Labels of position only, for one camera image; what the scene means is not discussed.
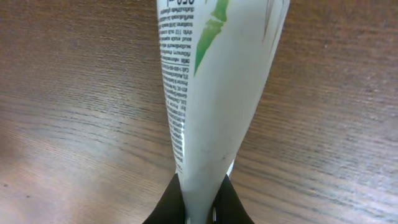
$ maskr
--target green design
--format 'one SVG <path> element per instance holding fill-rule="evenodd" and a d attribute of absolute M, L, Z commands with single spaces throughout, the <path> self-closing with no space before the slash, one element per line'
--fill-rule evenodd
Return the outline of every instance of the green design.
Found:
<path fill-rule="evenodd" d="M 201 32 L 200 39 L 197 45 L 197 57 L 195 60 L 195 75 L 201 60 L 205 56 L 207 49 L 210 47 L 214 38 L 221 32 L 221 28 L 226 22 L 226 8 L 228 7 L 229 0 L 217 0 L 216 8 L 211 13 L 212 16 L 218 19 L 209 19 L 206 27 Z"/>

